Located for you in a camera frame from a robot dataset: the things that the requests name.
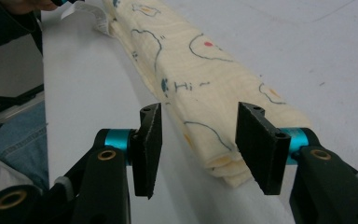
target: person's leg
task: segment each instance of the person's leg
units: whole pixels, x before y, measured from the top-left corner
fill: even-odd
[[[0,128],[0,160],[48,189],[48,151],[44,102]]]

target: teal joint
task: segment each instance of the teal joint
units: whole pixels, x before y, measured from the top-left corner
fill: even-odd
[[[280,128],[280,130],[292,137],[286,164],[296,165],[297,161],[292,159],[292,154],[299,151],[302,147],[308,146],[310,144],[308,137],[300,128]]]
[[[105,145],[115,147],[123,151],[126,158],[126,165],[129,165],[128,147],[131,129],[111,129],[106,135]]]

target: cartoon drawing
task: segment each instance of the cartoon drawing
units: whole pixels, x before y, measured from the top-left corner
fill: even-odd
[[[136,51],[132,52],[132,58],[133,60],[135,60],[136,62],[138,62],[138,53]]]
[[[113,7],[118,7],[118,4],[120,4],[120,0],[113,0]]]
[[[167,78],[163,78],[162,80],[161,80],[161,89],[162,89],[162,91],[164,92],[164,94],[165,94],[165,97],[167,97],[168,98],[168,79]]]
[[[209,84],[211,84],[211,82],[201,82],[199,84],[199,86],[201,87],[201,86],[205,86],[205,85],[209,85]]]
[[[132,4],[132,11],[140,11],[148,17],[155,17],[157,14],[161,13],[156,8],[148,7],[145,5],[137,5],[137,4]]]
[[[202,59],[233,62],[230,58],[227,57],[224,51],[217,47],[204,34],[200,34],[194,37],[190,41],[189,48],[194,55]]]
[[[267,96],[267,98],[269,99],[270,102],[272,102],[273,104],[276,105],[285,105],[286,102],[281,98],[280,95],[278,95],[278,93],[267,87],[266,85],[264,85],[264,83],[261,83],[260,86],[258,87],[258,90],[263,93],[265,96]]]
[[[159,40],[156,38],[156,36],[153,33],[151,33],[150,31],[146,31],[146,30],[140,31],[140,30],[133,29],[133,30],[131,30],[131,36],[133,38],[134,43],[144,43],[147,41],[147,39],[153,40],[153,41],[147,41],[147,42],[153,43],[155,46],[151,46],[152,44],[150,44],[150,45],[147,45],[147,49],[140,49],[140,50],[136,50],[136,51],[137,52],[146,52],[149,55],[155,55],[154,59],[153,59],[154,60],[153,64],[154,64],[154,69],[156,72],[157,71],[157,59],[158,59],[158,56],[162,50],[162,46],[161,46],[161,43],[159,42]]]
[[[197,125],[197,126],[206,128],[207,130],[211,131],[215,135],[215,137],[217,137],[217,140],[220,142],[220,144],[222,144],[228,150],[232,151],[232,149],[227,144],[225,144],[223,142],[222,138],[220,137],[220,134],[215,129],[211,128],[210,126],[200,123],[200,122],[194,122],[194,121],[185,121],[184,124],[185,125]]]
[[[184,82],[184,83],[178,83],[174,82],[175,85],[175,92],[178,92],[179,89],[184,88],[187,91],[193,91],[193,85],[191,85],[191,82]]]

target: person's hand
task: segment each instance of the person's hand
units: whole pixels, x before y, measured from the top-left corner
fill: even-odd
[[[14,15],[22,15],[33,10],[52,11],[57,8],[51,0],[0,0],[4,8]]]

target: white table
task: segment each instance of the white table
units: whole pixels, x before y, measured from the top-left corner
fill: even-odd
[[[358,169],[358,1],[166,2],[308,114],[322,145]],[[92,30],[91,15],[60,21],[68,6],[42,14],[50,183],[100,129],[138,128],[139,109],[157,102],[119,42]],[[155,196],[133,196],[129,175],[132,223],[294,222],[284,207],[295,167],[280,198],[254,181],[231,189],[200,168],[165,112],[163,131]]]

